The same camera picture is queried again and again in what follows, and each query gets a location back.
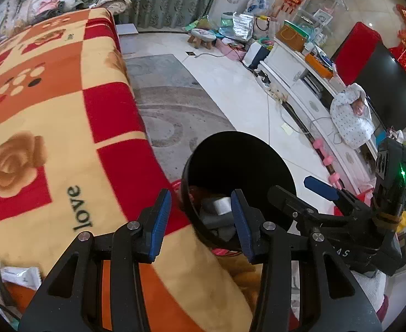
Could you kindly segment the red cloth cover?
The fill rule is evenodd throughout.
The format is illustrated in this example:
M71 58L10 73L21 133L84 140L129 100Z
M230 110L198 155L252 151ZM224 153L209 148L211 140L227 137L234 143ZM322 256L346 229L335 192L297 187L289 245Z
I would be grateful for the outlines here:
M337 74L345 85L350 85L364 68L381 35L363 22L357 22L345 40L332 55Z

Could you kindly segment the black flat television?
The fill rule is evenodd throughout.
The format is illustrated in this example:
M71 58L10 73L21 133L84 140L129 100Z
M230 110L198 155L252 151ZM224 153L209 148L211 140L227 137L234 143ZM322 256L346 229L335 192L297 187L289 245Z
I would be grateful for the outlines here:
M383 43L377 43L356 83L384 128L406 128L406 71Z

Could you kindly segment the brown paper gift bag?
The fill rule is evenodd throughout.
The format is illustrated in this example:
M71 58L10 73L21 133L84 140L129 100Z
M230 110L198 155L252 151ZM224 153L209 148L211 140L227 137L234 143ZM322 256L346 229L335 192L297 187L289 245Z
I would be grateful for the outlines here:
M308 34L288 21L283 23L283 26L276 33L276 37L293 51L299 53L303 51L305 43L308 41Z

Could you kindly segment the black round trash bin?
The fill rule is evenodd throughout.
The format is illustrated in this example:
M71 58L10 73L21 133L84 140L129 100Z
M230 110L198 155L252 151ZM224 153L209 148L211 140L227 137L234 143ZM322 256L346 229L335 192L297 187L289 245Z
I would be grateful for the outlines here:
M186 161L180 192L183 209L198 239L210 249L239 251L240 242L230 196L240 189L246 202L284 230L292 219L269 201L280 186L296 194L290 169L263 140L240 131L223 131L203 139Z

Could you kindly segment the silver foil bag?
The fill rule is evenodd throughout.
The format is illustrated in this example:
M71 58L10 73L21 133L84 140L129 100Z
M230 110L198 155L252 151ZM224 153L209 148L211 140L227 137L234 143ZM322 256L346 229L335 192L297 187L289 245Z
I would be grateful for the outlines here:
M238 14L235 12L232 17L234 39L248 42L253 35L255 17L250 14Z

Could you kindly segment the small wooden stool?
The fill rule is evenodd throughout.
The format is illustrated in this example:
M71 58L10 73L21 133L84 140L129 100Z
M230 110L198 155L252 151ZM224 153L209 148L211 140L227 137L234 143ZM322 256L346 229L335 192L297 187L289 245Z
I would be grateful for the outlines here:
M210 50L213 42L216 41L216 39L216 35L210 30L193 28L187 42L193 45L193 47L196 49L203 46L204 48Z

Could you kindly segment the floral pillow with clothes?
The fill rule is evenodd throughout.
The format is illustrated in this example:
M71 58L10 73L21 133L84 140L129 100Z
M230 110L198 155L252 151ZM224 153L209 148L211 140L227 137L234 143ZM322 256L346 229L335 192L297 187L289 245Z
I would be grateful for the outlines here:
M49 11L63 14L73 10L81 3L81 0L25 0L15 15L15 21L34 24L41 14L48 15Z

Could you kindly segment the grey patterned rug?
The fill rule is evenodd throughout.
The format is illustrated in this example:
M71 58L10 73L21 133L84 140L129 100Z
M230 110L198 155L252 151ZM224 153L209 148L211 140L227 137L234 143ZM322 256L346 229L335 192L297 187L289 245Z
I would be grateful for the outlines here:
M176 181L199 142L234 126L174 55L124 61L155 157Z

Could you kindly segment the swaddled baby doll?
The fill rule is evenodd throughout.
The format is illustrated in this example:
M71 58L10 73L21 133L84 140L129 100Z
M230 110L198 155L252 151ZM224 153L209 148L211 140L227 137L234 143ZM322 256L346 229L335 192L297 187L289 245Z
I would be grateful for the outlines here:
M352 149L367 143L374 124L364 89L357 83L347 86L332 100L329 113L341 138Z

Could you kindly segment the patterned fleece blanket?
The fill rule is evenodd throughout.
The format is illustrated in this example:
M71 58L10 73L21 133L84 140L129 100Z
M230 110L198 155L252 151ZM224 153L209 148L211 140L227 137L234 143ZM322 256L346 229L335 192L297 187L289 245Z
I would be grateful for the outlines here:
M168 187L107 10L0 44L1 262L48 273L78 233L115 231Z

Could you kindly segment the white tv cabinet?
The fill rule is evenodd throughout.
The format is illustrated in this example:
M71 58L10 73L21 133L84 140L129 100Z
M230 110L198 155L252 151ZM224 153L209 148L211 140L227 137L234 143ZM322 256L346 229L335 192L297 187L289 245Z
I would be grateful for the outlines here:
M265 92L278 102L288 103L296 115L293 120L300 120L314 139L323 142L322 148L332 156L332 166L346 189L357 194L374 184L375 137L357 149L345 143L329 114L337 92L301 53L275 39L273 49L258 65L258 73L257 81Z

